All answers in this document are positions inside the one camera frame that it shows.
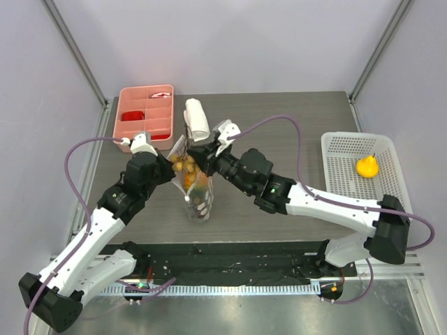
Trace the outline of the polka dot zip top bag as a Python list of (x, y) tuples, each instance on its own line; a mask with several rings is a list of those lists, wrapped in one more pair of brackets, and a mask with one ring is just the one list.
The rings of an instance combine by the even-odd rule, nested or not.
[(212, 178), (207, 177), (208, 182), (206, 188), (190, 188), (188, 191), (186, 191), (184, 190), (185, 174), (186, 173), (184, 172), (175, 172), (175, 178), (171, 182), (182, 193), (183, 201), (185, 203), (185, 208), (189, 219), (199, 223), (205, 222), (210, 217), (212, 203), (214, 200)]

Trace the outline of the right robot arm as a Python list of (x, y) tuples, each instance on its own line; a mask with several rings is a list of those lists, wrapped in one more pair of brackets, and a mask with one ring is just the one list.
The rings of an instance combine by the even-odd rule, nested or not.
[(202, 172), (217, 173), (269, 214), (309, 216), (349, 228), (353, 234), (321, 243), (313, 265), (301, 272), (312, 278), (329, 276), (357, 260), (374, 258), (390, 265), (406, 259), (409, 219), (400, 201), (390, 195), (381, 201), (359, 200), (314, 190), (294, 179), (275, 174), (273, 164), (257, 149), (236, 158), (230, 148), (214, 144), (187, 151)]

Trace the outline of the yellow fake pear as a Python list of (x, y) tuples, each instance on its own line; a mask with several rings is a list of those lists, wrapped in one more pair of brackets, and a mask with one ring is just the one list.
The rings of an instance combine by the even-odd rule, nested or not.
[(375, 155), (360, 159), (356, 163), (356, 172), (364, 178), (374, 178), (380, 171)]

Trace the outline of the fake longan bunch with stem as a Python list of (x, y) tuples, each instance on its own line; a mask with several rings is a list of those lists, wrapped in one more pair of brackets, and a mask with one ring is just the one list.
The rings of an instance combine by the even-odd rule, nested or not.
[(180, 135), (168, 155), (168, 160), (173, 164), (175, 172), (187, 174), (198, 174), (200, 172), (200, 168), (195, 160), (187, 152), (192, 147), (192, 144), (192, 131), (187, 124), (184, 124), (183, 134)]

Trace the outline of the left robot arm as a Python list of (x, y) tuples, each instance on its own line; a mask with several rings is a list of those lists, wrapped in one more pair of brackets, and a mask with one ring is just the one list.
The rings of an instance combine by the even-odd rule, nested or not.
[(112, 282), (129, 274), (142, 278), (148, 272), (149, 258), (133, 242), (124, 243), (95, 267), (91, 262), (144, 209), (155, 188), (174, 177), (173, 164), (159, 152), (132, 155), (120, 180), (104, 191), (87, 223), (66, 248), (38, 274), (27, 272), (19, 280), (27, 314), (62, 333)]

